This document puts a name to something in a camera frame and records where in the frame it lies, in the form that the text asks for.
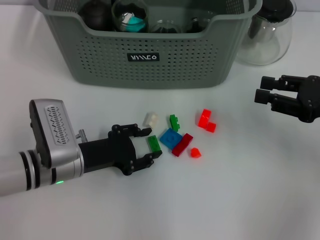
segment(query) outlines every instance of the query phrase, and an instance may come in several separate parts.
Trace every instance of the white table surface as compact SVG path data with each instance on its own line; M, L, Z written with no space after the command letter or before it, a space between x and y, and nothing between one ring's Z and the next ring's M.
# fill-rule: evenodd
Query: white table surface
M319 240L320 121L254 103L262 76L320 75L320 13L293 19L291 47L275 64L235 62L214 88L139 90L77 83L42 15L0 6L1 155L35 147L28 104L38 98L63 100L89 141L113 124L141 125L153 111L159 136L176 114L203 154L176 158L161 144L155 164L130 177L108 168L2 197L0 239ZM215 134L195 125L203 108L213 110ZM139 157L149 151L144 138L133 143Z

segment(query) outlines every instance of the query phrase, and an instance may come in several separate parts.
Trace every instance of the white lego brick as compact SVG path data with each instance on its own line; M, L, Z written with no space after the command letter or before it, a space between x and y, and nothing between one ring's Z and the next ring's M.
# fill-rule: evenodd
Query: white lego brick
M144 126L154 129L158 122L158 115L155 112L148 113L145 117Z

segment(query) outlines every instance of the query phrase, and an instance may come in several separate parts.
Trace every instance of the blue lego brick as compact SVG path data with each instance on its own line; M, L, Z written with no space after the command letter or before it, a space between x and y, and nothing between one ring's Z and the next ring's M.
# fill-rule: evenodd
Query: blue lego brick
M163 135L160 137L160 142L167 146L170 150L173 150L175 146L180 143L182 136L173 131L172 128L169 128Z

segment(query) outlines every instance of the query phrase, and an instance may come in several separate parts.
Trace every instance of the bright red lego brick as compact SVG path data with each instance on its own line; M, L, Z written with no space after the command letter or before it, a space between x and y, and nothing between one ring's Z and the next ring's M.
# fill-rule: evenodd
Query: bright red lego brick
M210 119L210 116L211 116L211 111L208 109L204 109L201 114L201 117L200 117L200 120L198 123L198 127L206 129L208 122L209 122L209 119Z
M175 155L176 157L179 157L180 154L188 147L190 142L192 141L194 137L191 136L190 134L186 133L182 140L175 146L172 150L172 154Z
M209 122L208 125L206 126L206 130L210 133L214 133L216 130L217 124L213 122Z
M198 159L201 157L201 153L199 151L198 148L194 147L191 149L191 153L190 153L191 157L194 158L194 159Z

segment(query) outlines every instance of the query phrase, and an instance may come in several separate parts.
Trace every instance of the green lego brick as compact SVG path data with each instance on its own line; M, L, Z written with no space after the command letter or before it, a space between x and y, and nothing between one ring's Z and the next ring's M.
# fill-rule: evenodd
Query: green lego brick
M180 125L178 124L178 118L176 117L176 115L170 115L170 123L173 131L178 132L178 130L180 129Z
M156 136L149 136L148 143L153 153L161 151L161 148Z

